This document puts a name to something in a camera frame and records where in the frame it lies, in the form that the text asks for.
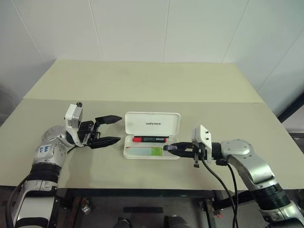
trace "case lid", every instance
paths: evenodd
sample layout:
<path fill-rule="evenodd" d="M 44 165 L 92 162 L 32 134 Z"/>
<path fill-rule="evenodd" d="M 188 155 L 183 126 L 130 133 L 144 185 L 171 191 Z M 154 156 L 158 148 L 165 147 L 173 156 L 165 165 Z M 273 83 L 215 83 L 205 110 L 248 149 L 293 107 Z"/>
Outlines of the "case lid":
<path fill-rule="evenodd" d="M 127 112 L 125 132 L 136 136 L 170 136 L 179 132 L 178 113 Z"/>

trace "table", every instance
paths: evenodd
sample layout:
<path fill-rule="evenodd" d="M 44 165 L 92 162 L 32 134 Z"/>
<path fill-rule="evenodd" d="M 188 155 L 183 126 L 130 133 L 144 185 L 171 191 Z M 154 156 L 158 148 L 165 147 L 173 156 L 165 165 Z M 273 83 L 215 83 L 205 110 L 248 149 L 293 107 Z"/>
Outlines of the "table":
<path fill-rule="evenodd" d="M 106 69 L 110 68 L 116 72 L 112 79 L 118 78 L 119 73 L 123 75 L 126 72 L 126 69 L 124 71 L 115 69 L 115 64 L 59 61 L 49 69 L 0 128 L 0 185 L 16 185 L 28 174 L 34 149 L 39 145 L 43 132 L 53 125 L 64 125 L 63 117 L 68 105 L 81 100 L 83 101 L 84 121 L 109 114 L 124 117 L 128 111 L 178 112 L 181 114 L 180 132 L 177 135 L 180 141 L 190 142 L 191 130 L 199 124 L 203 124 L 210 130 L 214 142 L 236 138 L 244 139 L 250 142 L 256 153 L 270 165 L 283 188 L 304 188 L 302 152 L 271 110 L 233 65 L 193 64 L 194 68 L 201 67 L 201 72 L 204 74 L 190 75 L 187 80 L 182 78 L 181 81 L 186 82 L 190 79 L 192 83 L 189 86 L 195 89 L 191 90 L 180 85 L 179 93 L 175 93 L 176 88 L 171 87 L 166 94 L 168 99 L 164 100 L 159 94 L 153 96 L 154 93 L 151 90 L 147 90 L 145 96 L 138 96 L 136 87 L 132 87 L 132 93 L 125 95 L 124 92 L 129 91 L 127 89 L 129 80 L 121 80 L 124 85 L 120 85 L 120 82 L 117 81 L 117 86 L 113 84 L 112 89 L 105 85 L 102 86 L 101 83 L 102 81 L 110 82 L 111 77 L 107 77 L 106 80 L 102 77 L 100 83 L 97 83 L 94 72 L 102 72 L 104 65 L 106 65 Z M 131 64 L 136 68 L 133 66 L 134 63 L 117 64 L 126 68 L 128 64 Z M 154 65 L 163 67 L 163 64 L 156 63 L 148 65 L 151 69 Z M 175 65 L 172 64 L 171 67 L 173 72 L 178 74 L 178 71 L 174 70 Z M 190 66 L 191 64 L 185 64 L 185 68 L 191 68 Z M 90 73 L 86 77 L 80 78 L 81 72 L 83 73 L 86 67 Z M 223 79 L 225 71 L 227 75 L 231 76 L 230 80 Z M 209 72 L 209 75 L 206 76 L 207 81 L 210 85 L 214 84 L 215 89 L 207 86 L 204 90 L 204 85 L 207 84 L 204 76 L 205 73 L 207 75 L 207 72 Z M 137 81 L 133 74 L 129 76 L 132 80 Z M 159 81 L 159 78 L 150 77 L 149 80 L 149 84 L 151 84 L 155 82 L 154 80 Z M 81 83 L 83 83 L 83 89 L 79 90 Z M 90 88 L 93 88 L 95 96 L 93 92 L 89 92 Z M 185 88 L 184 93 L 180 92 L 182 88 Z M 209 98 L 199 96 L 200 93 L 204 94 L 204 91 L 208 91 Z M 202 165 L 200 169 L 193 167 L 192 159 L 155 161 L 123 158 L 124 137 L 127 135 L 124 131 L 123 120 L 102 126 L 101 131 L 104 136 L 119 136 L 122 140 L 106 148 L 73 150 L 68 155 L 62 169 L 60 188 L 222 190 L 220 183 Z M 210 166 L 232 190 L 232 179 L 227 167 L 219 167 L 215 163 Z M 238 189 L 246 190 L 238 176 L 237 185 Z"/>

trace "wire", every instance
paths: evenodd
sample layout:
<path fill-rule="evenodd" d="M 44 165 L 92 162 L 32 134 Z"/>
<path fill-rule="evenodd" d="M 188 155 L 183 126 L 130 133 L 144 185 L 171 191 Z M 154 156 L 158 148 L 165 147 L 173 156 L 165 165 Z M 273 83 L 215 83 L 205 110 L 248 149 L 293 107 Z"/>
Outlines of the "wire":
<path fill-rule="evenodd" d="M 11 195 L 9 196 L 8 203 L 5 208 L 5 220 L 6 220 L 6 226 L 7 228 L 14 228 L 14 222 L 11 214 L 11 203 L 13 201 L 13 198 L 17 192 L 17 190 L 23 185 L 23 183 L 28 179 L 29 175 L 27 175 L 21 182 L 20 184 L 15 187 Z"/>
<path fill-rule="evenodd" d="M 234 217 L 233 217 L 233 222 L 232 222 L 232 227 L 235 227 L 236 221 L 237 221 L 237 212 L 238 212 L 238 187 L 237 187 L 237 182 L 236 182 L 236 177 L 234 175 L 234 172 L 231 168 L 231 166 L 229 164 L 227 164 L 230 172 L 231 172 L 231 176 L 232 176 L 232 180 L 233 180 L 233 185 L 234 185 L 234 192 L 235 192 L 235 197 L 236 197 L 236 204 L 235 204 L 235 213 L 234 213 Z"/>
<path fill-rule="evenodd" d="M 200 151 L 201 153 L 204 154 L 204 151 L 205 149 L 203 148 L 202 145 L 200 145 Z M 222 181 L 222 179 L 207 165 L 207 163 L 205 162 L 204 158 L 201 159 L 201 161 L 203 162 L 204 166 L 206 167 L 206 169 L 216 178 L 218 179 L 218 181 L 221 183 L 221 185 L 223 186 L 223 188 L 225 189 L 226 193 L 228 194 L 228 197 L 230 199 L 230 202 L 231 202 L 231 206 L 232 206 L 232 210 L 233 210 L 233 213 L 234 213 L 234 216 L 236 216 L 236 209 L 235 209 L 235 205 L 234 205 L 234 202 L 233 202 L 233 199 L 231 197 L 231 194 L 227 188 L 227 186 L 225 185 L 225 183 Z M 238 220 L 237 218 L 235 218 L 235 221 L 236 221 L 236 226 L 238 228 Z"/>

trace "open case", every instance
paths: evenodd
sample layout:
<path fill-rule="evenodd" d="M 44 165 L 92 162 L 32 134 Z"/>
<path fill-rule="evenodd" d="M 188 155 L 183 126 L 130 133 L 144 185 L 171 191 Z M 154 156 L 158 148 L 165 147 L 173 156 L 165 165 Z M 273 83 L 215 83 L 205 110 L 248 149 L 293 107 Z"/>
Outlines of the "open case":
<path fill-rule="evenodd" d="M 179 156 L 163 151 L 164 145 L 178 143 L 181 115 L 178 113 L 127 112 L 123 155 L 127 159 L 175 160 Z M 134 137 L 146 136 L 166 139 L 166 142 L 133 142 Z"/>

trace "logo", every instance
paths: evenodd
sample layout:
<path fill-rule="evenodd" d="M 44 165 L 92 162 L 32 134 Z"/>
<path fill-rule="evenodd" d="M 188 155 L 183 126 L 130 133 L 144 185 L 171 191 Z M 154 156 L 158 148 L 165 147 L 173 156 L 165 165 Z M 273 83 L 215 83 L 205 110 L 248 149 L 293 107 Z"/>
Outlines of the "logo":
<path fill-rule="evenodd" d="M 146 123 L 146 125 L 161 125 L 161 123 Z"/>

